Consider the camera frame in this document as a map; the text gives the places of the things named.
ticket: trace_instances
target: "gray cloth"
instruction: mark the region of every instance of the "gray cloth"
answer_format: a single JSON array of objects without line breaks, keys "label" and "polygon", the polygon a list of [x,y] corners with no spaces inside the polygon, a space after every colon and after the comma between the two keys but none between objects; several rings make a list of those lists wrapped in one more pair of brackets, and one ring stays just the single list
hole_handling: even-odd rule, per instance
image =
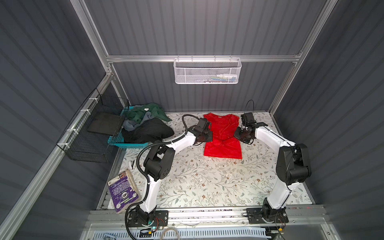
[{"label": "gray cloth", "polygon": [[140,123],[136,123],[134,120],[127,119],[123,122],[122,126],[124,127],[124,129],[126,131],[130,132],[130,131],[135,130],[141,124],[143,124],[143,122],[145,122],[149,119],[152,119],[152,118],[154,118],[154,116],[151,115],[151,112],[146,112]]}]

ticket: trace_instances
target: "black mounting plate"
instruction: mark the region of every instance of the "black mounting plate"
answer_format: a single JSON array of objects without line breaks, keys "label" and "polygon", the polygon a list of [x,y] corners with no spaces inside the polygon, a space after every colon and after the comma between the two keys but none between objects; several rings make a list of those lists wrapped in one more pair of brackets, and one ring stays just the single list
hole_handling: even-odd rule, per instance
[{"label": "black mounting plate", "polygon": [[[165,227],[168,225],[168,211],[155,211],[155,218],[159,220],[159,227]],[[136,211],[132,211],[128,215],[128,227],[147,227],[147,223],[141,220]],[[150,227],[156,227],[157,220],[153,220]]]},{"label": "black mounting plate", "polygon": [[[262,217],[262,208],[261,207],[255,207],[255,208],[249,208],[249,209],[246,209],[247,211],[247,215],[248,215],[248,221],[249,221],[249,224],[261,224],[261,223],[266,223],[264,220],[263,220],[263,217]],[[280,221],[278,220],[280,216],[280,220],[284,223],[287,223],[289,220],[288,220],[288,217],[287,217],[287,214],[285,213],[285,211],[283,211],[282,214],[278,214],[277,215],[277,218],[276,218],[276,221],[278,223],[280,223]],[[269,216],[270,220],[267,220],[268,222],[272,222],[272,223],[275,223],[275,215],[271,215]]]}]

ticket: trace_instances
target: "black wire basket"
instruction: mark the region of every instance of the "black wire basket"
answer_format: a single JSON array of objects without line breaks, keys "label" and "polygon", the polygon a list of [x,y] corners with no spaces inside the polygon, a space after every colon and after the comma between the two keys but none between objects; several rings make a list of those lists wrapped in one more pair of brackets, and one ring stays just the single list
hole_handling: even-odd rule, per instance
[{"label": "black wire basket", "polygon": [[[88,109],[78,110],[76,112],[71,122],[80,111],[84,111],[84,114],[75,127],[68,129],[70,124],[67,126],[62,136],[66,131],[70,131],[70,135],[66,142],[57,142],[57,146],[59,146],[71,160],[101,163],[113,161],[118,147],[108,144],[108,135],[88,132],[87,129],[98,113],[109,113],[120,116],[121,111],[124,109],[123,106],[129,106],[127,99],[99,94],[93,99]],[[117,135],[119,131],[120,128],[117,128],[114,135]]]}]

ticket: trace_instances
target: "corrugated wall panel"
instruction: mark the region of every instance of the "corrugated wall panel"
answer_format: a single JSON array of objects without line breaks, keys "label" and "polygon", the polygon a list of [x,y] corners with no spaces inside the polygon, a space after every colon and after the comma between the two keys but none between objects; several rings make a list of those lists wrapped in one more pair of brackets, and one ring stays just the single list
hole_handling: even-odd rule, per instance
[{"label": "corrugated wall panel", "polygon": [[176,84],[172,63],[114,63],[131,104],[166,111],[268,110],[292,63],[243,63],[238,84]]},{"label": "corrugated wall panel", "polygon": [[383,1],[339,1],[275,114],[309,147],[307,185],[343,239],[382,235],[383,12]]},{"label": "corrugated wall panel", "polygon": [[[69,1],[0,1],[0,62],[2,222],[105,71]],[[77,239],[109,168],[64,158],[14,239]]]},{"label": "corrugated wall panel", "polygon": [[110,55],[297,54],[325,0],[86,0]]}]

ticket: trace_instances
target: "turquoise basket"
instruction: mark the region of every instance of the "turquoise basket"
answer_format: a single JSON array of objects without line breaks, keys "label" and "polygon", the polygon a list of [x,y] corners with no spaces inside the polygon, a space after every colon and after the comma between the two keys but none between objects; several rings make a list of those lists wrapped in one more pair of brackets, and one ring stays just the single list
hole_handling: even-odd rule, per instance
[{"label": "turquoise basket", "polygon": [[[125,107],[121,113],[120,116],[122,116],[125,112],[128,112],[129,110],[132,110],[133,106]],[[149,145],[149,142],[147,143],[124,143],[124,138],[122,137],[121,130],[119,131],[119,134],[115,137],[109,137],[108,138],[108,144],[109,145],[115,145],[119,148],[145,148]]]}]

